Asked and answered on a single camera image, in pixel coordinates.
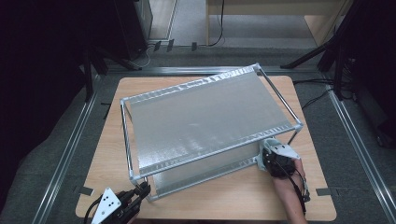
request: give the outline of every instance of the white cable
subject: white cable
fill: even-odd
[[[140,64],[137,64],[137,63],[133,63],[133,62],[131,62],[131,61],[128,61],[128,63],[130,63],[130,64],[132,64],[132,65],[134,65],[134,66],[136,66],[136,67],[146,67],[146,66],[149,65],[149,63],[151,62],[151,59],[150,59],[150,57],[149,57],[149,49],[151,49],[151,48],[153,48],[153,47],[154,47],[154,46],[151,46],[151,47],[149,47],[149,48],[146,49],[146,55],[147,55],[147,57],[148,57],[148,61],[146,62],[146,64],[140,65]]]

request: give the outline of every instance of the cable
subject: cable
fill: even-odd
[[[325,96],[327,93],[329,93],[329,91],[333,91],[333,89],[328,89],[328,90],[326,90],[325,92],[323,92],[319,97],[314,98],[314,99],[308,101],[308,102],[302,107],[302,109],[305,109],[305,108],[307,108],[309,105],[312,105],[314,102],[316,102],[317,100],[319,100],[320,98],[322,98],[323,96]]]
[[[93,209],[93,207],[96,206],[97,204],[99,204],[99,202],[102,200],[102,196],[103,196],[103,194],[102,194],[98,199],[96,199],[96,200],[91,204],[91,206],[88,208],[87,213],[85,214],[85,217],[84,217],[84,224],[87,223],[87,221],[88,221],[88,216],[90,215],[90,212],[91,212],[91,210]]]
[[[221,20],[220,20],[221,31],[220,31],[219,39],[214,44],[199,45],[199,46],[201,46],[201,47],[213,47],[213,46],[215,46],[215,45],[217,45],[219,43],[219,41],[221,40],[222,35],[223,35],[223,17],[224,17],[224,0],[222,0],[222,3],[221,3]]]
[[[137,64],[137,63],[133,63],[132,61],[127,61],[129,64],[131,64],[131,65],[134,65],[134,66],[136,66],[136,67],[146,67],[146,66],[148,66],[149,65],[149,63],[151,62],[151,59],[150,59],[150,57],[149,57],[149,49],[152,49],[154,46],[150,46],[150,47],[148,47],[147,49],[146,49],[146,56],[148,57],[148,61],[146,62],[146,64],[143,64],[143,65],[140,65],[140,64]]]
[[[299,187],[296,185],[296,183],[294,182],[294,180],[291,178],[291,176],[288,174],[288,172],[285,171],[285,169],[283,169],[283,167],[279,164],[279,162],[275,161],[276,165],[279,166],[279,168],[285,173],[286,177],[289,179],[289,181],[291,182],[291,184],[294,187],[294,190],[296,191],[298,200],[300,201],[301,207],[303,209],[303,213],[305,215],[306,213],[306,209],[305,209],[305,202],[304,202],[304,198],[303,198],[303,194],[301,193]]]

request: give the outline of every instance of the wooden table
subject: wooden table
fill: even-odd
[[[332,34],[334,25],[347,13],[352,0],[227,0],[224,15],[304,15],[317,45]],[[209,15],[221,14],[220,0],[206,0],[206,44]]]
[[[111,187],[115,192],[134,187],[128,178],[120,98],[158,90],[197,78],[126,77],[120,81],[84,185],[94,189],[94,194],[80,196],[76,208],[76,214],[79,217],[85,216],[88,207],[104,192],[106,187]],[[291,79],[281,76],[271,77],[271,80],[305,124],[304,114]],[[311,201],[306,204],[306,218],[308,220],[334,220],[336,212],[331,196],[318,196],[316,193],[316,189],[325,189],[327,184],[306,124],[291,146],[303,158],[311,192]],[[286,219],[281,203],[275,195],[271,176],[260,171],[257,166],[250,166],[203,184],[183,189],[152,203],[145,200],[138,217],[224,220]]]

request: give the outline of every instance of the white bracket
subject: white bracket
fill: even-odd
[[[294,151],[294,149],[287,144],[271,146],[270,149],[271,151],[275,152],[275,154],[277,155],[281,155],[284,157],[289,157],[297,160],[300,159],[300,156]]]
[[[103,222],[103,220],[110,216],[120,206],[121,202],[117,195],[113,192],[113,190],[111,190],[111,188],[106,188],[98,208],[96,209],[92,224],[99,224]]]

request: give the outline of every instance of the metal box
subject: metal box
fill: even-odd
[[[150,201],[255,164],[258,141],[294,131],[291,142],[303,127],[258,64],[125,97],[120,105],[130,180],[150,183]]]

